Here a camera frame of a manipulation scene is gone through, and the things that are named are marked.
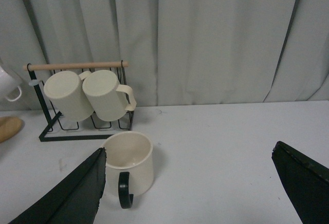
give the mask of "mug rim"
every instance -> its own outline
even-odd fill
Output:
[[[109,163],[107,162],[107,160],[106,160],[106,166],[108,166],[108,167],[110,167],[110,168],[112,168],[112,169],[119,169],[119,170],[132,169],[133,167],[136,167],[136,166],[138,166],[138,165],[141,165],[143,162],[145,162],[145,161],[151,156],[152,151],[153,151],[153,143],[152,143],[151,139],[150,139],[147,135],[145,135],[145,134],[143,134],[143,133],[141,133],[141,132],[135,132],[135,131],[133,131],[133,130],[128,130],[128,131],[125,131],[125,132],[119,132],[119,133],[116,133],[116,134],[114,134],[114,135],[108,137],[108,138],[103,142],[103,144],[101,145],[101,148],[105,148],[105,145],[106,145],[106,143],[108,142],[108,140],[110,140],[110,139],[112,139],[112,138],[115,138],[115,137],[118,137],[118,136],[120,136],[120,135],[122,135],[122,134],[127,134],[127,133],[138,134],[138,135],[142,135],[143,137],[145,137],[145,138],[147,139],[147,141],[149,142],[149,144],[150,144],[150,151],[148,152],[148,154],[147,154],[147,155],[146,155],[141,161],[139,161],[139,162],[136,163],[135,165],[130,165],[130,166],[114,166],[114,165],[112,165],[112,164],[109,164]]]

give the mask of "mug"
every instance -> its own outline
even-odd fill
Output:
[[[134,196],[146,192],[154,180],[151,140],[139,132],[117,133],[103,143],[106,149],[106,181],[109,192],[119,197],[123,209]]]
[[[94,109],[82,91],[82,81],[91,73],[77,75],[73,71],[60,71],[52,75],[44,86],[50,101],[71,121],[82,121],[93,114]]]
[[[5,97],[8,101],[14,102],[22,96],[22,89],[20,84],[22,80],[10,69],[0,65],[0,97]],[[20,94],[18,97],[11,99],[7,97],[13,90],[19,89]]]
[[[91,73],[83,82],[82,89],[101,120],[118,120],[127,111],[136,108],[133,89],[120,84],[118,77],[112,71],[98,70]]]

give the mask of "black metal rack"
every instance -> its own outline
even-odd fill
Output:
[[[94,69],[95,68],[109,68],[111,71],[116,73],[120,84],[126,85],[127,83],[126,83],[124,67],[127,67],[127,62],[124,62],[124,61],[81,63],[81,64],[74,63],[74,64],[58,64],[58,65],[27,64],[25,70],[27,70],[30,75],[30,78],[31,78],[30,85],[32,85],[34,87],[35,93],[38,97],[42,111],[43,111],[45,118],[47,120],[47,123],[48,123],[47,126],[44,128],[44,130],[39,135],[40,141],[41,142],[50,142],[50,141],[65,141],[65,140],[106,139],[106,138],[112,136],[113,134],[115,134],[115,132],[117,132],[119,130],[131,130],[132,125],[133,125],[134,111],[127,111],[127,113],[122,118],[117,120],[116,130],[114,130],[114,128],[113,128],[114,127],[113,123],[115,121],[109,122],[109,125],[107,125],[106,127],[97,127],[96,121],[94,120],[93,115],[91,115],[89,117],[89,119],[91,120],[91,122],[93,124],[93,127],[95,129],[95,134],[93,134],[93,135],[69,135],[69,132],[78,132],[80,130],[79,122],[76,122],[77,123],[76,128],[64,128],[62,122],[60,121],[60,118],[64,118],[64,116],[62,115],[62,113],[60,111],[56,111],[54,105],[49,100],[53,113],[54,113],[53,117],[51,116],[47,103],[46,103],[46,99],[44,98],[44,95],[40,88],[40,85],[42,84],[44,86],[45,83],[44,83],[44,81],[37,80],[37,77],[34,72],[35,70],[49,70],[51,74],[55,74],[56,70],[62,71],[62,70],[68,70],[68,69],[80,69],[83,72],[84,69],[88,69],[88,70],[92,71],[92,68],[94,68]],[[122,124],[120,123],[120,120],[122,120],[122,119],[127,120],[126,127],[122,127]],[[65,131],[67,133],[67,135],[65,135],[65,136],[49,136],[51,134],[51,132],[54,131],[53,127],[55,126],[56,123],[58,123],[60,129],[62,131]],[[98,132],[100,130],[110,130],[111,133],[110,134],[96,134],[96,132]]]

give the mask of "black mug handle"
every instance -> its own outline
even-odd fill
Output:
[[[120,173],[118,193],[121,207],[130,209],[133,205],[134,194],[129,194],[129,172]]]

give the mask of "mug rack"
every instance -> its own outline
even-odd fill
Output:
[[[116,73],[118,76],[120,84],[126,85],[126,77],[125,77],[125,71],[124,68],[128,67],[128,62],[121,61],[121,62],[92,62],[92,63],[71,63],[71,64],[46,64],[46,65],[32,65],[27,64],[23,67],[25,71],[28,71],[31,81],[29,83],[30,86],[34,87],[35,93],[38,97],[38,100],[40,102],[42,111],[45,115],[47,126],[44,128],[44,130],[39,135],[39,139],[41,142],[50,142],[50,141],[65,141],[65,140],[88,140],[88,139],[106,139],[112,135],[114,135],[116,132],[121,130],[131,130],[133,125],[133,118],[134,118],[134,111],[127,111],[127,113],[120,118],[117,121],[107,122],[107,126],[98,127],[96,125],[96,117],[93,117],[91,115],[88,120],[91,121],[91,124],[93,125],[93,132],[92,135],[70,135],[70,133],[76,133],[80,132],[82,129],[80,127],[79,122],[76,123],[76,127],[74,128],[65,128],[64,122],[61,121],[61,119],[64,119],[65,117],[62,115],[60,111],[56,111],[53,103],[49,100],[49,103],[51,105],[52,111],[54,115],[52,116],[49,112],[46,99],[41,91],[40,86],[44,86],[45,83],[42,80],[38,80],[35,71],[37,70],[48,70],[51,74],[55,74],[56,71],[62,71],[62,70],[81,70],[82,72],[86,69],[92,71],[92,69],[95,70],[95,68],[109,68],[111,71]],[[61,130],[65,135],[64,136],[52,136],[51,133],[54,133],[54,127],[59,126],[59,130]],[[111,131],[111,133],[100,133],[100,131]]]

